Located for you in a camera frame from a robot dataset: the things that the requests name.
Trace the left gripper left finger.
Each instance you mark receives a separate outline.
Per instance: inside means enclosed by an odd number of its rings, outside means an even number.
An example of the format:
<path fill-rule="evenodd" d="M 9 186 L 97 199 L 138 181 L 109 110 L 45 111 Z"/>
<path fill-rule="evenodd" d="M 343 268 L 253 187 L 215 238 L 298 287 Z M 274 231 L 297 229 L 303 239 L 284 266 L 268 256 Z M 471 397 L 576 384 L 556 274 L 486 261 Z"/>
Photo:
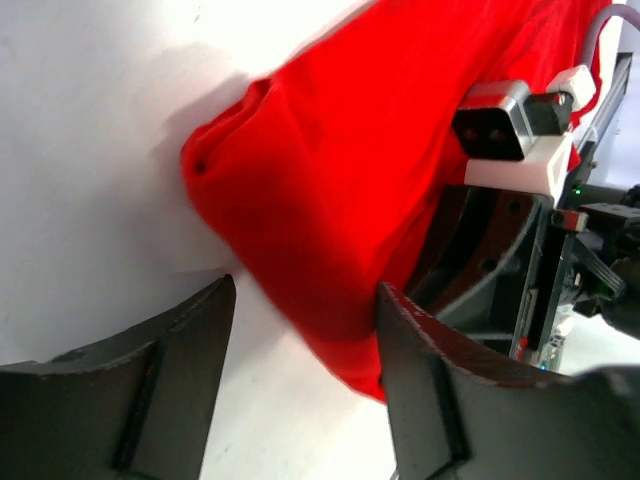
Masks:
<path fill-rule="evenodd" d="M 110 338 L 3 366 L 2 477 L 198 478 L 235 301 L 224 276 Z"/>

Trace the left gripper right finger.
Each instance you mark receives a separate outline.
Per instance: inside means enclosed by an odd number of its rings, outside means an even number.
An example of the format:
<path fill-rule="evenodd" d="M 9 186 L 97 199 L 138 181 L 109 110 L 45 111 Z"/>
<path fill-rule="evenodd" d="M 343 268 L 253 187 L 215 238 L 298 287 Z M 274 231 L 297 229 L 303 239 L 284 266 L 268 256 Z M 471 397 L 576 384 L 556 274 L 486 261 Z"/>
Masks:
<path fill-rule="evenodd" d="M 499 354 L 381 284 L 376 322 L 403 479 L 635 479 L 639 370 L 577 377 Z"/>

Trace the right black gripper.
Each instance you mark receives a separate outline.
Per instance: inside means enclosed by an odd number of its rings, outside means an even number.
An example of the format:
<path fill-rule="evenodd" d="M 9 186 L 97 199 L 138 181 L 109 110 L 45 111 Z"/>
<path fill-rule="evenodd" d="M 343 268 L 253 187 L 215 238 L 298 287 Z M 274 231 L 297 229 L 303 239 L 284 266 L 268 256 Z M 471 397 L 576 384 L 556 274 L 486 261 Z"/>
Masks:
<path fill-rule="evenodd" d="M 470 339 L 518 357 L 542 292 L 552 213 L 551 198 L 539 194 L 446 187 L 405 295 Z"/>

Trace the red t shirt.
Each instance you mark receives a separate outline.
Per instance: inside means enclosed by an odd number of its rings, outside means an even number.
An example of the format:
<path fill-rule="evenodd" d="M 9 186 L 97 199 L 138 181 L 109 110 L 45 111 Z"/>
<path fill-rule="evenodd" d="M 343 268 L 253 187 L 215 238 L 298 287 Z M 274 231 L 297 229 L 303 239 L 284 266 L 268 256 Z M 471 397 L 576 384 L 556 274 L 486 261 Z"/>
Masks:
<path fill-rule="evenodd" d="M 404 287 L 476 83 L 544 89 L 580 58 L 600 1 L 375 1 L 196 128 L 189 199 L 322 364 L 383 400 L 380 282 Z"/>

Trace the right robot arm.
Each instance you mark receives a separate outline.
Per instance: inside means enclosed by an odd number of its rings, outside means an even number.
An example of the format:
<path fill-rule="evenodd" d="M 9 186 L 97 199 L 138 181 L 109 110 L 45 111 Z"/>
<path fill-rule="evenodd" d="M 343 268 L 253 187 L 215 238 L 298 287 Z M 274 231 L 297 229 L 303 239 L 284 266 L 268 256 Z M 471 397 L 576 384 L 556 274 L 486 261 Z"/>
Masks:
<path fill-rule="evenodd" d="M 548 369 L 561 307 L 638 336 L 639 212 L 450 186 L 405 292 L 470 339 Z"/>

